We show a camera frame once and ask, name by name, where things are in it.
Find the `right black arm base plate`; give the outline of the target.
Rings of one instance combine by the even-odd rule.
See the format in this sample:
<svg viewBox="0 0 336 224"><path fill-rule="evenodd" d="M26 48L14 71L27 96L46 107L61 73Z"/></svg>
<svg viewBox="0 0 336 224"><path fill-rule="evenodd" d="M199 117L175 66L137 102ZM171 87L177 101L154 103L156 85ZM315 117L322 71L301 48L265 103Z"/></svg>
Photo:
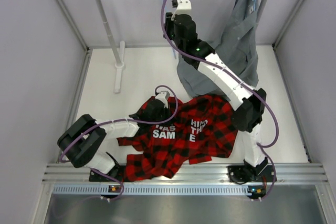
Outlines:
<svg viewBox="0 0 336 224"><path fill-rule="evenodd" d="M260 176L255 173L255 169L245 165L228 166L228 175L230 182L243 185L248 182L255 182Z"/></svg>

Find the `red black plaid shirt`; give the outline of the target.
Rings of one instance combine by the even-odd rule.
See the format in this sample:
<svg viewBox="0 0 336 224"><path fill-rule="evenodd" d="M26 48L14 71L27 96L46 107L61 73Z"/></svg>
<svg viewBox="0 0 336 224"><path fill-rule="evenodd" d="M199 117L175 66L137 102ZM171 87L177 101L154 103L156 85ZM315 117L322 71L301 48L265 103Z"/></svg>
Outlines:
<svg viewBox="0 0 336 224"><path fill-rule="evenodd" d="M186 103L170 97L168 103L176 114L171 124L149 125L134 137L118 139L120 146L138 151L127 155L124 182L172 178L184 162L193 165L230 157L238 131L231 121L234 110L224 97L206 94Z"/></svg>

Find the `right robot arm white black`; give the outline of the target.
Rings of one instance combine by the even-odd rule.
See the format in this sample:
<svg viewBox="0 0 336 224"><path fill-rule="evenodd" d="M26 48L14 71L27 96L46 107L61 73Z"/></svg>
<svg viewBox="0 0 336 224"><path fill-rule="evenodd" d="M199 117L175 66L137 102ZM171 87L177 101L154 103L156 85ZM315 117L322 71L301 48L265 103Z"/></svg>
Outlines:
<svg viewBox="0 0 336 224"><path fill-rule="evenodd" d="M164 37L176 46L187 64L207 76L226 94L234 110L231 122L238 131L237 137L243 142L245 157L243 165L231 171L230 180L242 183L260 179L268 165L268 159L259 147L266 92L245 85L221 61L215 50L198 38L196 23L190 15L168 12L164 19Z"/></svg>

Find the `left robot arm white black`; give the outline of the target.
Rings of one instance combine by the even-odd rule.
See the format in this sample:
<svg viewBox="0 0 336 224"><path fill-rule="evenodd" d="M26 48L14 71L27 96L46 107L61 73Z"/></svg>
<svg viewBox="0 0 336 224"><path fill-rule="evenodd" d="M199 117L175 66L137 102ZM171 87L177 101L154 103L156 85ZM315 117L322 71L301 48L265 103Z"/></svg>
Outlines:
<svg viewBox="0 0 336 224"><path fill-rule="evenodd" d="M121 166L111 154L99 151L101 143L105 139L134 137L151 126L148 122L167 120L171 116L168 98L168 94L161 92L150 98L137 113L112 123L99 123L90 114L84 114L63 133L57 145L73 167L97 170L94 174L100 179L114 181Z"/></svg>

